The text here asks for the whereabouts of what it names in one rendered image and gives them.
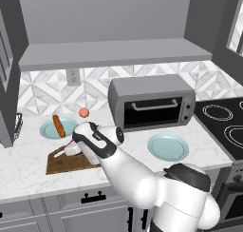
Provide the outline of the black hob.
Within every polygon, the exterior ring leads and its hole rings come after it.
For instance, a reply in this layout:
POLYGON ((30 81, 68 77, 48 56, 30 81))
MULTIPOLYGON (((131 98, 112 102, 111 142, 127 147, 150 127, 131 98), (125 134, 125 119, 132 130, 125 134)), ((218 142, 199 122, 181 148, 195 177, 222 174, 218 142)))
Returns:
POLYGON ((236 161, 243 160, 243 97, 197 102, 194 114, 236 161))

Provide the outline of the grey cupboard door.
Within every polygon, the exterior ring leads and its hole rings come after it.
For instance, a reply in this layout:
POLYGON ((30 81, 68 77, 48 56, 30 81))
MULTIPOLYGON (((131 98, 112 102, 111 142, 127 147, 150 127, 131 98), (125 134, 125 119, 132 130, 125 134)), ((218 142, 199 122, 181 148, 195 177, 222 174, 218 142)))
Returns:
POLYGON ((127 232, 126 201, 71 209, 49 215, 53 232, 127 232))
POLYGON ((0 232, 50 232, 45 215, 0 222, 0 232))

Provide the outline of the grey drawer front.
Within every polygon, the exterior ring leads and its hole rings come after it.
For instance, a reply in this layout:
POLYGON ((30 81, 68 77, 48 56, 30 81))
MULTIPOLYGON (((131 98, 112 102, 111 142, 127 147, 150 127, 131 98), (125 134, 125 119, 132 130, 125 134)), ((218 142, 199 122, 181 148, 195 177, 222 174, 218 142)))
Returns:
POLYGON ((85 205, 97 204, 97 203, 106 203, 113 200, 121 200, 122 196, 117 193, 117 191, 112 186, 100 187, 95 189, 89 189, 86 191, 77 191, 66 193, 58 196, 59 206, 62 210, 71 209, 76 207, 83 207, 85 205), (94 203, 81 203, 81 198, 84 197, 85 193, 88 193, 90 196, 97 196, 98 192, 102 191, 106 195, 105 201, 99 201, 94 203))
POLYGON ((0 204, 0 221, 10 221, 33 216, 29 201, 0 204))

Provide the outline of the long brown pastry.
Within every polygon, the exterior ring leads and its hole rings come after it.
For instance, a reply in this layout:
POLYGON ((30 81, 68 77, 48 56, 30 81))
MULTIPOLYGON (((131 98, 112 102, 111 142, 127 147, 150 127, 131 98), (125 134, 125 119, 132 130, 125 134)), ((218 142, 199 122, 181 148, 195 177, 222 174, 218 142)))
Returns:
POLYGON ((65 129, 64 129, 64 127, 63 127, 63 125, 62 125, 62 123, 61 123, 61 121, 59 119, 59 116, 54 114, 52 116, 52 120, 53 120, 53 124, 55 125, 55 128, 56 128, 59 136, 61 138, 64 138, 65 137, 65 129))

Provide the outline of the white wall outlet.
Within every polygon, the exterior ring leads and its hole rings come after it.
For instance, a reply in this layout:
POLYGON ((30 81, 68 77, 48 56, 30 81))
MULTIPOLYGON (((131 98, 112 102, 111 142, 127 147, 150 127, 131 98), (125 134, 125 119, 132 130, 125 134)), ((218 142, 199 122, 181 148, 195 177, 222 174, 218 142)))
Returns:
POLYGON ((65 73, 66 73, 67 85, 69 87, 76 87, 81 84, 80 70, 78 68, 67 69, 65 73))

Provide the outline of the grey toaster oven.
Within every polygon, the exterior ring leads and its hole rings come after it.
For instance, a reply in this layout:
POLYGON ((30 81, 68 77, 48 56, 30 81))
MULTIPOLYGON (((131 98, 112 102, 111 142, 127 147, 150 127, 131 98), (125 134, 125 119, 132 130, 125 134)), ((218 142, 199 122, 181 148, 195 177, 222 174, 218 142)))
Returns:
POLYGON ((186 126, 190 122, 195 110, 196 93, 176 74, 117 78, 110 82, 108 104, 115 125, 119 126, 124 132, 170 126, 186 126), (180 113, 176 123, 133 128, 124 127, 125 102, 175 97, 182 98, 180 113))

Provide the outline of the brown wooden cutting board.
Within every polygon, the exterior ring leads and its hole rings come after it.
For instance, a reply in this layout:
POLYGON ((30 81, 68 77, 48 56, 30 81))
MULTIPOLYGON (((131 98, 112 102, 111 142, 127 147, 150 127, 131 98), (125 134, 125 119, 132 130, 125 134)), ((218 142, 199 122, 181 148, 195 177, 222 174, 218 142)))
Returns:
POLYGON ((91 164, 83 153, 66 156, 64 149, 63 145, 48 154, 47 175, 100 167, 99 164, 91 164))

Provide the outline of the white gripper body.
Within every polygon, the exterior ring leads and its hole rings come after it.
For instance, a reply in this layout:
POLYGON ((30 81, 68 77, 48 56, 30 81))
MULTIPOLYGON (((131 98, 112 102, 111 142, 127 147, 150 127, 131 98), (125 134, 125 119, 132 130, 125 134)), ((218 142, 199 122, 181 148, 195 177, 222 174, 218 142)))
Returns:
POLYGON ((65 147, 66 156, 74 156, 80 154, 82 151, 76 143, 71 143, 65 147))

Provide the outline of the teal plate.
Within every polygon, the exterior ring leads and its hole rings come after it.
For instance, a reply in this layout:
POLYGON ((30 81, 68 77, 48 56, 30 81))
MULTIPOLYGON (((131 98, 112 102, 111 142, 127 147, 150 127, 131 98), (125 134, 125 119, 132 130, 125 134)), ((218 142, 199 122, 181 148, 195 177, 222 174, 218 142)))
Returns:
MULTIPOLYGON (((64 127, 66 137, 71 136, 74 128, 78 125, 78 123, 72 118, 63 116, 60 117, 60 121, 64 127)), ((61 139, 61 136, 58 134, 52 119, 45 121, 41 125, 40 134, 43 137, 51 140, 61 139)))
POLYGON ((152 155, 166 162, 181 161, 189 154, 188 144, 175 134, 153 135, 147 143, 147 148, 152 155))

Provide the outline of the window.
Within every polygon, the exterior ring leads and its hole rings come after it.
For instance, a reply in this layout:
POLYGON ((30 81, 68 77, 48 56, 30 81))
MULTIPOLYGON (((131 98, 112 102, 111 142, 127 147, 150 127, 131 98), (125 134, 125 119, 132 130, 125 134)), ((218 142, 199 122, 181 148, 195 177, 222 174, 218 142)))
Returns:
POLYGON ((243 56, 243 1, 237 5, 231 26, 227 48, 243 56))

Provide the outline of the black toaster oven door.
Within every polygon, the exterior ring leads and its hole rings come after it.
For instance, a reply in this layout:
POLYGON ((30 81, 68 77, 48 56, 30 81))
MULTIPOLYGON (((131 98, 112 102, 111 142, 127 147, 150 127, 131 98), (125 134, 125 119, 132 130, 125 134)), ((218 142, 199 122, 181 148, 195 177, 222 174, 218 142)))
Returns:
POLYGON ((124 127, 133 128, 176 123, 178 121, 180 113, 181 102, 181 97, 125 102, 124 127), (136 103, 138 107, 170 105, 173 99, 177 100, 177 107, 147 111, 136 111, 131 106, 132 103, 136 103))

